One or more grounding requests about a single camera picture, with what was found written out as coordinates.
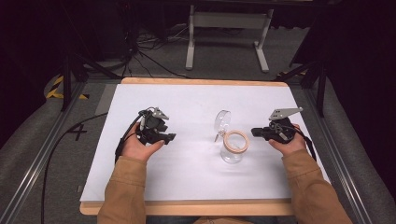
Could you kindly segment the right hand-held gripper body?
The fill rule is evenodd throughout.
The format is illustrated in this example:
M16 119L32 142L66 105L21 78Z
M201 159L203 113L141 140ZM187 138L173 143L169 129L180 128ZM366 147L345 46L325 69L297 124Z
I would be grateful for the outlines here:
M275 109L269 117L269 128L275 133L274 140L289 143L299 130L291 123L289 116L302 112L301 107Z

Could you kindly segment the black tripod stand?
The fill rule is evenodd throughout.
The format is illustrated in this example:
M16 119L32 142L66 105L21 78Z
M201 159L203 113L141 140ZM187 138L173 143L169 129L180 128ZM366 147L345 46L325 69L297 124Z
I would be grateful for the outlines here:
M85 58L75 52L69 52L64 58L61 75L64 77L64 99L62 111L65 111L72 102L72 77L75 77L77 82L86 82L88 80L88 72L84 64L89 65L99 73L104 74L111 79L121 79L107 68L104 68L97 62Z
M275 78L276 82L284 82L289 78L295 77L298 74L305 72L300 85L303 89L311 89L315 83L318 83L316 108L318 114L323 118L324 94L326 86L326 69L324 62L315 61L303 64L290 70L287 73L281 72L280 76Z

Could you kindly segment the glass jar with hinged lid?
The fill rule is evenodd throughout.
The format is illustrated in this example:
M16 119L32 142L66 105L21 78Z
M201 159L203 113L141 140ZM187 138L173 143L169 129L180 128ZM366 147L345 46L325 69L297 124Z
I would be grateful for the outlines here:
M220 110L215 118L214 130L216 132L214 142L222 139L220 149L221 158L230 164L236 164L243 159L248 150L248 136L237 130L229 130L232 113L228 110Z

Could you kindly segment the person's left hand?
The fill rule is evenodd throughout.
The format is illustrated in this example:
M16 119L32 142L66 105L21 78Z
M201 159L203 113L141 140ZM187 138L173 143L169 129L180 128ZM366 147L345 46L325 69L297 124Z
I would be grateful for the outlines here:
M138 127L139 123L136 123L128 132L127 139L123 144L121 155L140 161L148 161L150 156L164 145L164 141L160 140L149 146L143 145L134 134Z

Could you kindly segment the white table cover sheet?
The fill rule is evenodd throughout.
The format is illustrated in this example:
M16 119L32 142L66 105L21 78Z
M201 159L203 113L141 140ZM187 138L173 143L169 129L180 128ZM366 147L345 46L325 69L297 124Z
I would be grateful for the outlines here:
M264 127L272 112L297 106L287 86L120 84L106 117L93 158L84 202L101 202L114 167L120 138L149 107L160 108L175 139L148 161L146 200L288 199L290 189L281 153L263 138L250 137L237 164L221 156L215 118L221 110L232 114L230 127L250 134Z

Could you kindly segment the person's right hand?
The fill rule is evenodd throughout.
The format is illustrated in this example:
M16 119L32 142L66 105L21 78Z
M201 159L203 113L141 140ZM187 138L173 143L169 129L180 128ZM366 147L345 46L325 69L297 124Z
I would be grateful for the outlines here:
M298 150L306 149L305 140L299 133L296 133L294 138L287 144L279 143L274 139L270 139L268 143L274 149L278 150L283 156L288 156Z

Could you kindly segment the yellow black floor tape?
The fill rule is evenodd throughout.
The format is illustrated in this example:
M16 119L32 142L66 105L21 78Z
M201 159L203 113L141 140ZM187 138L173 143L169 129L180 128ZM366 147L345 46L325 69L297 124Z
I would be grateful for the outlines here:
M59 75L55 78L52 86L50 87L46 98L58 98L58 99L63 99L64 95L60 92L58 92L58 89L60 88L61 84L64 82L64 77L62 75Z

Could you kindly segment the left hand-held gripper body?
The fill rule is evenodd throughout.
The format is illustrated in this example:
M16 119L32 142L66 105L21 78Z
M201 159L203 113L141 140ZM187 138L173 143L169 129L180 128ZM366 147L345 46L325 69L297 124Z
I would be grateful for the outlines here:
M139 141L145 145L147 143L154 144L162 140L159 133L164 133L167 130L165 121L168 117L161 111L159 107L150 107L139 112L142 117L139 128L136 130L136 135Z

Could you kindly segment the aluminium floor rail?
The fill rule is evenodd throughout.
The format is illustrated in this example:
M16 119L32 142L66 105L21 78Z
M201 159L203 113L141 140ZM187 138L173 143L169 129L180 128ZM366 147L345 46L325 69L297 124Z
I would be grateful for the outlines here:
M65 111L63 100L48 99L0 151L0 224L12 224L18 216L85 86L73 87Z
M317 111L316 98L310 90L304 90L304 95L309 105L314 109L316 121L324 135L327 146L329 147L329 154L332 160L332 164L335 168L337 176L341 182L344 192L346 193L347 199L353 210L353 214L357 219L358 224L373 224L366 208L361 200L361 196L358 193L355 182L352 179L350 172L348 171L345 162L338 150L337 145L331 135L330 129L325 121Z

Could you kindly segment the white metal stand frame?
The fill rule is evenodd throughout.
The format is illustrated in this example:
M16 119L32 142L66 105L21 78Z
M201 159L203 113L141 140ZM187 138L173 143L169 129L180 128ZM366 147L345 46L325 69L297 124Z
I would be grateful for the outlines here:
M195 28L235 28L235 29L260 29L262 31L261 38L254 42L256 55L264 73L269 72L269 66L266 61L263 45L270 28L274 11L269 9L263 14L247 14L247 13L226 13L226 12L201 12L196 11L194 5L190 6L189 15L189 44L187 49L187 57L185 68L191 70L194 60L194 29Z

